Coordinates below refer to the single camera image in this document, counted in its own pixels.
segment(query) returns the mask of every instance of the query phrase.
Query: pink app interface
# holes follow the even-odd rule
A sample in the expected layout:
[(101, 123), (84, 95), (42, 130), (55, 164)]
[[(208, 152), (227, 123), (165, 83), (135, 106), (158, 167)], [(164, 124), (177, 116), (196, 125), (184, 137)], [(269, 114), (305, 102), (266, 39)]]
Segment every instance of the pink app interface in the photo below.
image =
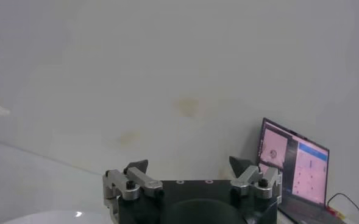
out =
[(324, 203), (328, 156), (325, 149), (266, 123), (259, 166), (263, 172), (268, 169), (266, 164), (280, 168), (286, 180), (284, 187), (293, 195)]
[(287, 138), (266, 129), (260, 158), (264, 162), (273, 163), (274, 165), (283, 168), (287, 145)]

